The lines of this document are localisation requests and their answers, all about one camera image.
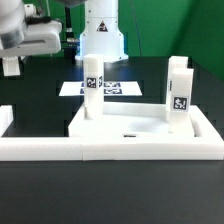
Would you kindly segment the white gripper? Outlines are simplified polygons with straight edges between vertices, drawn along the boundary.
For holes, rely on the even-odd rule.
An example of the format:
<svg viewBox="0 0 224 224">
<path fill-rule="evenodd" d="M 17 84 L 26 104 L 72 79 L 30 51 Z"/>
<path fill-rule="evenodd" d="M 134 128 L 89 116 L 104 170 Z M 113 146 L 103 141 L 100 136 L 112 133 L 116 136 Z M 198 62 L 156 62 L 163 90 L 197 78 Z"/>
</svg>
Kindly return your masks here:
<svg viewBox="0 0 224 224">
<path fill-rule="evenodd" d="M 62 24 L 53 20 L 0 34 L 0 58 L 57 53 L 61 50 L 61 30 Z"/>
</svg>

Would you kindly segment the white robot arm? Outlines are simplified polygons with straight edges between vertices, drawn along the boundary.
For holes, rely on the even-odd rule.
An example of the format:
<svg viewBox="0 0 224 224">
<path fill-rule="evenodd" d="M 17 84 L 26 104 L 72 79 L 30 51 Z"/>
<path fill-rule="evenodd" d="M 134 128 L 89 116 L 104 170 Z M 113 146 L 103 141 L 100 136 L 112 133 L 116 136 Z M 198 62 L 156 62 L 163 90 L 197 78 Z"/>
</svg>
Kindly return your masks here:
<svg viewBox="0 0 224 224">
<path fill-rule="evenodd" d="M 106 62 L 128 58 L 118 27 L 118 0 L 56 1 L 65 6 L 64 21 L 23 0 L 0 0 L 0 58 L 57 53 L 62 31 L 66 42 L 79 48 L 77 60 L 88 54 L 102 54 Z M 79 5 L 85 6 L 85 28 L 75 38 L 70 9 Z"/>
</svg>

